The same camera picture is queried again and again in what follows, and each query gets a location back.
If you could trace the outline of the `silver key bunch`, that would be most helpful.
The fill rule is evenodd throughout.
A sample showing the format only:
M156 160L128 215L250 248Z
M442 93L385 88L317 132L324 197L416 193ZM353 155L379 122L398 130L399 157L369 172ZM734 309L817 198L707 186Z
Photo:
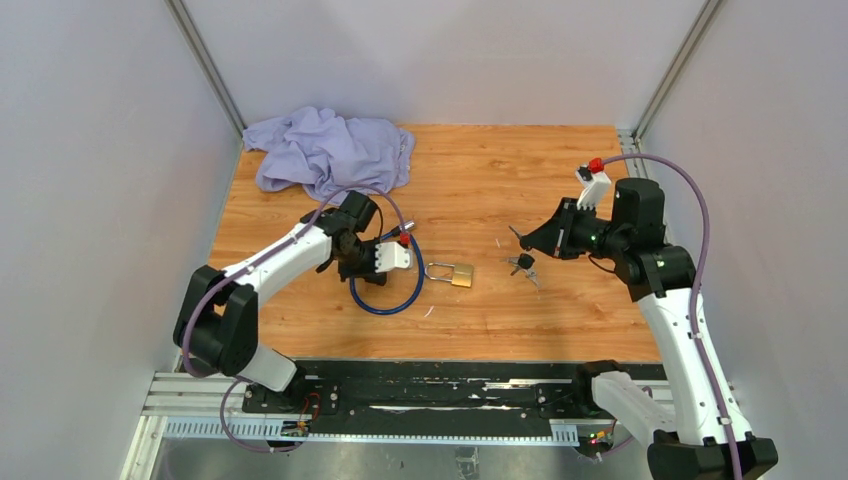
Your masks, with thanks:
M523 275L525 276L525 278L526 278L526 279L528 279L528 280L529 280L529 281L530 281L530 282L531 282L531 283L532 283L532 284L533 284L536 288L539 288L540 284L539 284L539 281L538 281L538 278L537 278L537 272L536 272L536 270L535 270L535 268L534 268L534 265L533 265L533 268L532 268L532 270L531 270L531 272L530 272L529 274L526 274L526 273L524 273L523 271L518 271L515 275L512 275L512 272L514 271L514 266L513 266L513 265L511 265L511 266L512 266L512 268L513 268L513 270L512 270L512 271L511 271L511 273L510 273L510 275L511 275L511 276L515 276L515 275L517 275L517 274L521 273L521 274L523 274Z

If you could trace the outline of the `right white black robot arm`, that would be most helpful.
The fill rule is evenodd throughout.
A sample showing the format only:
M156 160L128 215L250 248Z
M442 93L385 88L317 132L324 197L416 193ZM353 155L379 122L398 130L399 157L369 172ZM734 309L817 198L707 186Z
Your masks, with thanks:
M754 434L726 381L695 290L690 253L665 240L665 195L648 179L613 184L610 219L584 206L609 183L586 183L580 198L562 198L555 213L528 234L525 251L560 260L610 259L654 336L672 395L667 410L612 360L581 365L571 390L574 408L610 414L646 449L654 479L759 479L778 463L773 440Z

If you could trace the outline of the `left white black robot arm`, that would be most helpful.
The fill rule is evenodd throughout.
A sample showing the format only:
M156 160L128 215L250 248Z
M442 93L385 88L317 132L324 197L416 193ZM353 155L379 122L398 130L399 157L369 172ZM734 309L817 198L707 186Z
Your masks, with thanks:
M380 209L359 192L337 207L320 207L284 237L225 269L204 265L192 274L174 328L185 370L196 378L222 374L268 389L268 400L283 413L306 400L303 373L289 357L259 340L264 304L304 273L337 267L341 281L363 278L382 285L379 239L361 239Z

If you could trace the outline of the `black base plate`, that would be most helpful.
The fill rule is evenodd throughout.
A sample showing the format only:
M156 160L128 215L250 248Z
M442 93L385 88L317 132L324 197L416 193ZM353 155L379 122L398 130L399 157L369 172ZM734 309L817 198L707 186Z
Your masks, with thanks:
M606 427L581 405L575 362L301 360L293 393L250 385L239 413L307 422L312 437L525 440L552 423Z

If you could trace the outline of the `brass padlock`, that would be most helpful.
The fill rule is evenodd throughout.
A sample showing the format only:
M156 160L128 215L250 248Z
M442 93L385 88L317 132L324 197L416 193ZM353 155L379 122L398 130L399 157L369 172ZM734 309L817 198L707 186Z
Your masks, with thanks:
M429 280L461 288L472 287L474 271L473 265L461 263L430 262L424 267L424 274Z

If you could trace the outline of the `crumpled lavender cloth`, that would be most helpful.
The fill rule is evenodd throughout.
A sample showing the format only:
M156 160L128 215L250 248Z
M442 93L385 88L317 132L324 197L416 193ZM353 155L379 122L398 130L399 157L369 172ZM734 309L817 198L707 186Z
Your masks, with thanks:
M415 135L382 118L343 117L330 108L303 107L249 125L247 151L265 154L256 186L276 193L301 186L316 201L351 188L388 193L410 181Z

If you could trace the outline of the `black head key pair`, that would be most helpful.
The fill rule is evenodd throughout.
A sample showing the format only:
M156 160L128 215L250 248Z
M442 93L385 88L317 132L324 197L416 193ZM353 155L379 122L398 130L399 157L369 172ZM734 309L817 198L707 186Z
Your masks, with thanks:
M515 275L518 271L529 274L533 268L535 259L529 253L521 253L517 257L508 258L507 262L514 266L512 275Z

